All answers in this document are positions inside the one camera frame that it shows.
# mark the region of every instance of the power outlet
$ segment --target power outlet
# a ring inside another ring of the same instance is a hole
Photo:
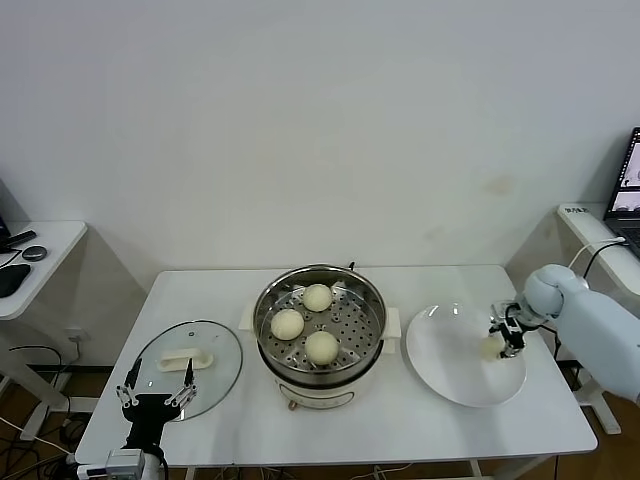
[[[67,327],[64,329],[67,338],[73,343],[80,343],[89,340],[87,331],[80,327]]]

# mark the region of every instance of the steamed bun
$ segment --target steamed bun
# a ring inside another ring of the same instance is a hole
[[[329,365],[338,356],[340,346],[329,332],[316,332],[309,335],[304,349],[307,358],[316,365]]]
[[[480,342],[480,356],[487,362],[493,362],[500,358],[500,352],[504,350],[505,342],[502,335],[490,335]]]
[[[331,305],[333,294],[326,285],[316,284],[304,289],[302,303],[312,312],[322,312]]]
[[[271,333],[279,340],[293,340],[304,330],[304,320],[300,312],[290,308],[280,310],[271,320]]]

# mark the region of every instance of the stainless steel pot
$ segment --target stainless steel pot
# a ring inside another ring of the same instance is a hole
[[[333,293],[331,306],[312,312],[302,304],[304,289],[323,284]],[[282,341],[271,333],[271,320],[280,310],[293,308],[305,320],[302,334]],[[377,360],[382,351],[382,334],[387,311],[380,292],[362,275],[331,265],[310,265],[285,273],[262,292],[253,312],[253,331],[260,354],[271,370],[295,385],[306,388],[335,388],[357,379]],[[311,363],[305,353],[309,335],[324,330],[340,343],[330,365]]]

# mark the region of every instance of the white plate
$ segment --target white plate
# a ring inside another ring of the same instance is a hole
[[[522,355],[483,360],[480,344],[488,314],[458,303],[434,305],[414,317],[407,330],[413,368],[433,390],[468,407],[491,407],[515,397],[527,378]]]

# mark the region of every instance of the pot lid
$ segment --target pot lid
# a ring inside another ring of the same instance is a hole
[[[210,410],[231,391],[242,369],[242,347],[226,326],[211,320],[175,325],[142,350],[135,393],[177,393],[192,360],[197,393],[175,421]]]

